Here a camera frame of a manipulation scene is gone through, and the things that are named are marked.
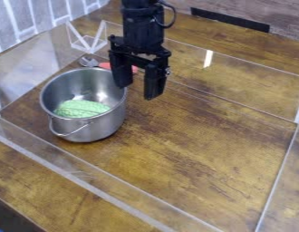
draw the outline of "pot handle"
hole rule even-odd
[[[70,132],[70,133],[66,133],[66,134],[62,134],[59,132],[55,131],[54,129],[54,121],[52,121],[54,118],[50,119],[50,130],[51,132],[59,136],[59,137],[68,137],[71,136],[72,134],[75,134],[76,132],[79,132],[80,130],[83,130],[84,128],[87,128],[91,124],[94,124],[92,121],[90,121],[83,127],[80,127],[79,129],[76,129],[74,132]]]

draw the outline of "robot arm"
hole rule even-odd
[[[164,29],[175,24],[164,24],[163,0],[123,0],[124,37],[112,35],[111,68],[119,87],[134,82],[132,65],[146,70],[144,98],[151,100],[163,94],[167,76],[171,73],[168,58],[172,53],[163,48]],[[139,57],[154,55],[152,60]]]

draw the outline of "green vegetable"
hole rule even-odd
[[[88,118],[98,116],[111,109],[103,103],[87,100],[70,100],[60,104],[55,113],[67,118]]]

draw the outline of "black cable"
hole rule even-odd
[[[154,16],[154,19],[155,19],[155,21],[156,21],[156,24],[158,24],[160,27],[163,27],[163,28],[171,28],[171,27],[174,26],[175,20],[176,20],[176,9],[175,9],[175,7],[174,7],[172,5],[167,4],[163,0],[159,0],[159,3],[160,3],[162,5],[170,7],[170,8],[174,10],[174,14],[175,14],[175,15],[174,15],[174,20],[172,20],[172,22],[171,22],[168,25],[166,25],[166,24],[162,24],[162,23],[159,22],[156,16]]]

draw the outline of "stainless steel pot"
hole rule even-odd
[[[80,68],[58,76],[44,87],[40,103],[50,116],[50,129],[63,139],[75,142],[102,140],[124,123],[127,89],[120,89],[112,72],[100,68]],[[67,100],[88,100],[111,106],[111,110],[91,118],[64,118],[55,109]]]

